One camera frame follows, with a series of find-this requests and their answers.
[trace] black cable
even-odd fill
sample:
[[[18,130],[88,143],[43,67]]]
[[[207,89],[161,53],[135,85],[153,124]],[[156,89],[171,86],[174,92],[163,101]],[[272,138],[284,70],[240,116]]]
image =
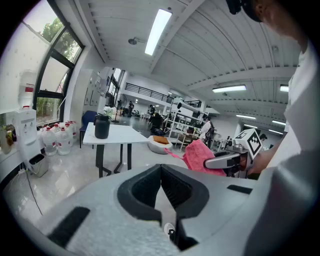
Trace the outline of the black cable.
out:
[[[29,177],[28,177],[28,172],[27,172],[27,170],[25,171],[25,174],[26,174],[26,178],[28,179],[29,187],[30,187],[32,196],[33,196],[33,198],[34,198],[35,204],[36,204],[36,206],[38,206],[38,209],[39,209],[39,212],[41,213],[41,215],[43,215],[42,212],[41,212],[41,210],[40,210],[40,208],[39,208],[39,205],[38,205],[38,203],[37,203],[37,200],[36,200],[36,198],[35,198],[34,192],[33,192],[32,188],[31,188],[31,184],[30,184],[30,180],[29,180]]]

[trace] black railing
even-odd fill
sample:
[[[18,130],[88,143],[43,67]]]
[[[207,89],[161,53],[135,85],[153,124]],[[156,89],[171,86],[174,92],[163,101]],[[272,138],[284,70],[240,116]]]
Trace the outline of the black railing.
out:
[[[185,101],[185,104],[190,105],[191,107],[194,108],[200,108],[201,107],[201,101],[200,100],[190,100],[190,101]]]
[[[167,96],[167,95],[164,95],[160,92],[156,92],[154,90],[150,90],[150,89],[147,89],[147,88],[143,88],[141,86],[138,86],[138,85],[135,85],[135,84],[132,84],[132,83],[126,83],[126,86],[125,86],[125,89],[127,91],[131,91],[131,92],[134,92],[134,93],[137,93],[137,94],[143,94],[143,95],[146,95],[146,96],[149,96],[151,98],[155,98],[157,100],[160,100],[160,101],[163,101],[163,102],[167,102],[167,103],[171,103],[172,100],[174,98],[170,97],[170,96]]]

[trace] pink cloth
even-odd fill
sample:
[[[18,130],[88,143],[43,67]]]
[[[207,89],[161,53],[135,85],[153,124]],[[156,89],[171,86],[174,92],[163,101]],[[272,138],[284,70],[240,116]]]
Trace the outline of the pink cloth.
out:
[[[182,159],[189,170],[213,174],[218,176],[226,176],[224,170],[222,169],[208,169],[204,166],[205,160],[215,158],[214,153],[201,141],[201,139],[194,140],[191,144],[186,146],[185,154],[179,157],[176,154],[173,154],[169,149],[165,148],[165,152],[174,158]]]

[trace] white cube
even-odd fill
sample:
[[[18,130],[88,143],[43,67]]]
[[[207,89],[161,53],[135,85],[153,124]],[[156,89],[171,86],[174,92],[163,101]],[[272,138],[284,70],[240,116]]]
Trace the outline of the white cube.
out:
[[[262,143],[256,129],[243,130],[234,138],[235,143],[241,144],[246,150],[249,150],[252,159],[256,157],[262,149]]]

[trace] brown cushion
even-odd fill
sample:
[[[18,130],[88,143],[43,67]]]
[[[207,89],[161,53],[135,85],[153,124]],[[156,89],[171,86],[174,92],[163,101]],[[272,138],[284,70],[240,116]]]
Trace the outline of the brown cushion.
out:
[[[155,142],[161,143],[161,144],[169,144],[168,140],[166,137],[161,137],[161,136],[153,136],[153,140]]]

